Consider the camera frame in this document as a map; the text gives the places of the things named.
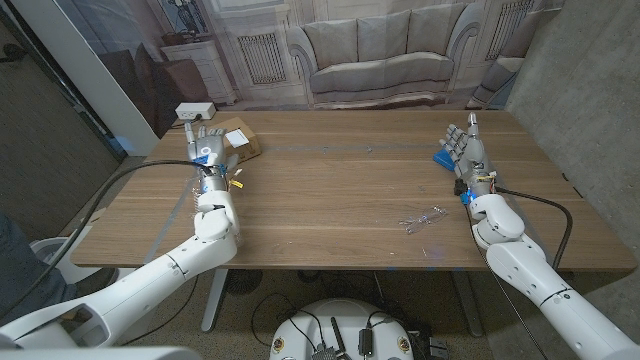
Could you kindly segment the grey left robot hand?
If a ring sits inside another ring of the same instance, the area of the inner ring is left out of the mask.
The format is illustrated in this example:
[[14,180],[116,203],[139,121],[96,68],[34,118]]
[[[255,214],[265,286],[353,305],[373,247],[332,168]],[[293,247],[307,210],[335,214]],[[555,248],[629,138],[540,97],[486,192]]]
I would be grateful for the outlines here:
[[202,125],[198,130],[198,136],[194,135],[192,125],[184,124],[187,139],[187,156],[197,163],[207,166],[223,165],[227,170],[233,170],[239,163],[237,154],[227,156],[224,139],[227,130],[225,128],[207,129]]

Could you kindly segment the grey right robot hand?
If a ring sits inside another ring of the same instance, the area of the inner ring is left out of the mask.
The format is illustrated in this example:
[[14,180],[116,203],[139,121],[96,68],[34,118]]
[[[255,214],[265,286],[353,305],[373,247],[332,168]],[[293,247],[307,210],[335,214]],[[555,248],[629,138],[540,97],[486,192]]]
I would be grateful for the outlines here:
[[479,138],[478,121],[475,112],[467,119],[468,129],[463,131],[454,124],[447,128],[444,139],[439,143],[450,156],[457,178],[468,181],[472,176],[488,176],[488,157],[483,142]]

